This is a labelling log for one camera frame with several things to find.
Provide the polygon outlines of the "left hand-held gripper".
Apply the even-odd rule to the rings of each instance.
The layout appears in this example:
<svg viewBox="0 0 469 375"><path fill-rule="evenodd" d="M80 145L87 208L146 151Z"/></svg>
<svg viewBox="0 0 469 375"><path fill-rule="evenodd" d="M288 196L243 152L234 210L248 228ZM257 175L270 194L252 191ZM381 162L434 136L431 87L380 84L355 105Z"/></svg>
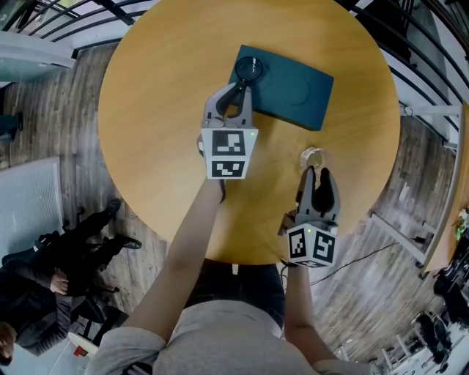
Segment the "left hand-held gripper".
<svg viewBox="0 0 469 375"><path fill-rule="evenodd" d="M204 107L198 148L208 179L245 179L259 130L252 127L251 88L239 83L219 89ZM237 113L226 117L237 99Z"/></svg>

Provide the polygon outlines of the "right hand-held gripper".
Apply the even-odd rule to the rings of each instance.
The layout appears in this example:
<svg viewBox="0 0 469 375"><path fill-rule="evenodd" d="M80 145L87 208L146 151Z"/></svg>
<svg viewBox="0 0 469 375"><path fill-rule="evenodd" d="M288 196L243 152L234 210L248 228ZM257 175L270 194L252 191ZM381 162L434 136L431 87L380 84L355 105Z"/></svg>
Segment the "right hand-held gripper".
<svg viewBox="0 0 469 375"><path fill-rule="evenodd" d="M328 168L323 168L320 174L322 218L316 217L315 190L316 173L314 167L309 166L303 171L298 186L296 212L284 215L278 235L287 240L286 263L309 268L332 267L336 261L338 226L334 221L340 211L340 195Z"/></svg>

